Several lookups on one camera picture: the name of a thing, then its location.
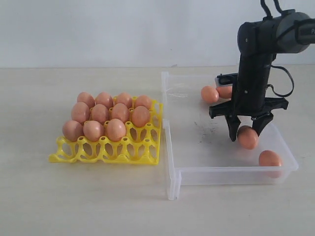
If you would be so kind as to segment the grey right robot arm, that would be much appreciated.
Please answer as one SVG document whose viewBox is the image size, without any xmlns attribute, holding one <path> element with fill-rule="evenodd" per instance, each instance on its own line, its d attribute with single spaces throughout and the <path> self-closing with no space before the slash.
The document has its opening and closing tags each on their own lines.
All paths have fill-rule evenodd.
<svg viewBox="0 0 315 236">
<path fill-rule="evenodd" d="M 209 108 L 211 118 L 224 116 L 231 141 L 237 138 L 239 116 L 252 119 L 260 134 L 273 120 L 272 110 L 287 109 L 287 95 L 266 97 L 272 62 L 277 54 L 296 54 L 315 42 L 315 21 L 307 14 L 285 10 L 279 17 L 266 16 L 259 22 L 243 23 L 237 35 L 240 62 L 237 73 L 220 74 L 219 87 L 232 86 L 230 101 Z"/>
</svg>

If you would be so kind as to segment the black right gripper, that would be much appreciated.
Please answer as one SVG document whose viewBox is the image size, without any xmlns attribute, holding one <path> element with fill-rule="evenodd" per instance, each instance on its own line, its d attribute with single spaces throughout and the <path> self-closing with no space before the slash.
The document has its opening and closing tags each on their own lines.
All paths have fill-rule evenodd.
<svg viewBox="0 0 315 236">
<path fill-rule="evenodd" d="M 265 126 L 270 123 L 274 109 L 287 109 L 285 98 L 266 97 L 270 68 L 275 54 L 241 55 L 237 84 L 232 87 L 232 98 L 216 106 L 209 107 L 211 118 L 225 116 L 229 137 L 237 139 L 241 121 L 237 116 L 251 116 L 252 129 L 260 136 Z"/>
</svg>

